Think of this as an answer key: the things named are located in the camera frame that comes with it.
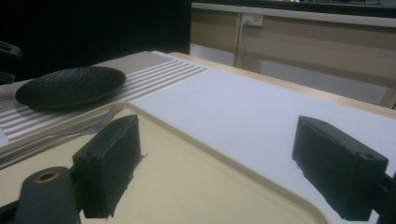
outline metal fork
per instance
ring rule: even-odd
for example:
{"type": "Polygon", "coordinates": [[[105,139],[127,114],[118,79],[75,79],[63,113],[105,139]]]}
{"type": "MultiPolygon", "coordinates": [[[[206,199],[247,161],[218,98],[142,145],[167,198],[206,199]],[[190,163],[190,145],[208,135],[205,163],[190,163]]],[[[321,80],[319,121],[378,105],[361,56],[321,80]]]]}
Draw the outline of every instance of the metal fork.
{"type": "Polygon", "coordinates": [[[122,109],[123,107],[120,105],[113,105],[100,119],[90,119],[56,134],[49,134],[35,141],[5,151],[0,154],[0,169],[79,136],[99,133],[122,109]]]}

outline counter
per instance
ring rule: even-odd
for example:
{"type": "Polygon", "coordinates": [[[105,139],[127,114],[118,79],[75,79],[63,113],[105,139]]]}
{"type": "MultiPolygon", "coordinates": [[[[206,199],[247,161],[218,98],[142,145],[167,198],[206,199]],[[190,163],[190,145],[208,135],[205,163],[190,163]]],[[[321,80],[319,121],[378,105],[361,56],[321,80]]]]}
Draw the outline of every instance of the counter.
{"type": "Polygon", "coordinates": [[[380,27],[396,27],[396,8],[349,6],[279,1],[196,0],[192,8],[260,14],[312,21],[331,21],[380,27]]]}

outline white table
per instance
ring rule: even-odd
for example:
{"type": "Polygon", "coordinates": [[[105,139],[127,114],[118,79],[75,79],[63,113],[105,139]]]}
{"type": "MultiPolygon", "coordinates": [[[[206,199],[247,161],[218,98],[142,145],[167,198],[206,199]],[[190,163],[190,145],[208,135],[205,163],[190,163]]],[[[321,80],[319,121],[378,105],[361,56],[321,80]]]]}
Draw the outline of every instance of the white table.
{"type": "MultiPolygon", "coordinates": [[[[155,53],[205,71],[135,105],[305,197],[332,223],[350,222],[327,205],[291,159],[300,115],[348,133],[389,158],[388,175],[396,171],[395,111],[182,54],[155,53]]],[[[373,213],[368,223],[376,221],[373,213]]]]}

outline black plate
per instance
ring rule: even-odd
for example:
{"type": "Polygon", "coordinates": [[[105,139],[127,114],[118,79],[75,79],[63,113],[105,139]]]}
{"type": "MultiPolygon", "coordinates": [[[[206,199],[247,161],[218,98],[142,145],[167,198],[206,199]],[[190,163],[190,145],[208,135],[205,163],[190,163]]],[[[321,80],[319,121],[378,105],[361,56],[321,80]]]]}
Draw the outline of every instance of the black plate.
{"type": "Polygon", "coordinates": [[[121,71],[108,67],[77,67],[38,77],[21,86],[15,97],[32,108],[64,108],[102,99],[125,83],[121,71]]]}

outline cafeteria tray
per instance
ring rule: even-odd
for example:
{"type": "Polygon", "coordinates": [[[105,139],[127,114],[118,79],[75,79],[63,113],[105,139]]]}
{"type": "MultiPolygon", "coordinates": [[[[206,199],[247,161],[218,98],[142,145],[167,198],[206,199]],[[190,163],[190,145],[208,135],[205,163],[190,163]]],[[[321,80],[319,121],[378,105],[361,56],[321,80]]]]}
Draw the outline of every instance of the cafeteria tray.
{"type": "MultiPolygon", "coordinates": [[[[142,154],[134,178],[109,219],[86,223],[329,223],[309,201],[218,153],[193,137],[129,103],[105,105],[3,151],[123,105],[116,118],[139,117],[142,154]]],[[[19,198],[22,181],[52,166],[71,167],[72,156],[93,135],[85,135],[0,171],[0,206],[19,198]]]]}

